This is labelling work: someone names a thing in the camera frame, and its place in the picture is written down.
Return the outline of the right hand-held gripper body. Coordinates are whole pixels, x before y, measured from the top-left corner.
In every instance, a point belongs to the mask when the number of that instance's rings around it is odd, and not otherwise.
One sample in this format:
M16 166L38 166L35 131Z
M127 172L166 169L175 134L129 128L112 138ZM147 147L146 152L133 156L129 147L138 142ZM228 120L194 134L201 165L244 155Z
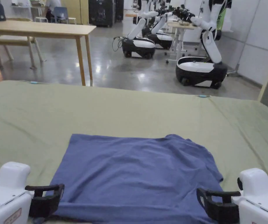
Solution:
M232 197L239 209L239 224L268 224L268 175L259 168L239 174L240 196Z

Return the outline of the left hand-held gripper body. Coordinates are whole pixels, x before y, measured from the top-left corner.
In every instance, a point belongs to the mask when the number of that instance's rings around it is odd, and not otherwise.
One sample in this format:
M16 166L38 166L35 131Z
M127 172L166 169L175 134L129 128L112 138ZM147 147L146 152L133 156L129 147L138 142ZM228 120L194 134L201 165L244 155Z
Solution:
M0 167L0 224L26 224L32 191L26 190L29 165L7 162Z

